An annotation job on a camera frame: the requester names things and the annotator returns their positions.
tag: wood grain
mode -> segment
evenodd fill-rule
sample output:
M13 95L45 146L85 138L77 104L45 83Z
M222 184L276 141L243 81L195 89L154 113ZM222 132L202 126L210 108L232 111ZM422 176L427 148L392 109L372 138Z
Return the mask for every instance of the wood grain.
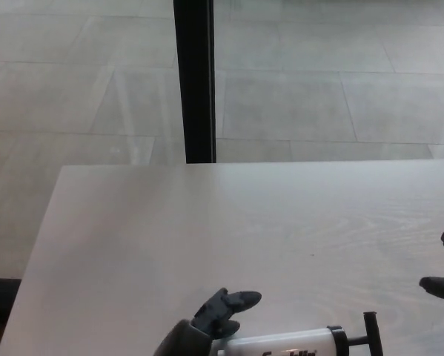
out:
M444 355L443 231L444 161L64 168L0 356L150 356L222 286L263 294L238 336L374 310L385 355Z

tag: tiled floor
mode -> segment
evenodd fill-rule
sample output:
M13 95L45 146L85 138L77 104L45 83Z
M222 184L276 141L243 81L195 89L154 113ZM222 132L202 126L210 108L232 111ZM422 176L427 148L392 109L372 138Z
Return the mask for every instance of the tiled floor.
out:
M444 0L214 0L220 162L444 158ZM62 165L185 161L172 0L0 0L0 277Z

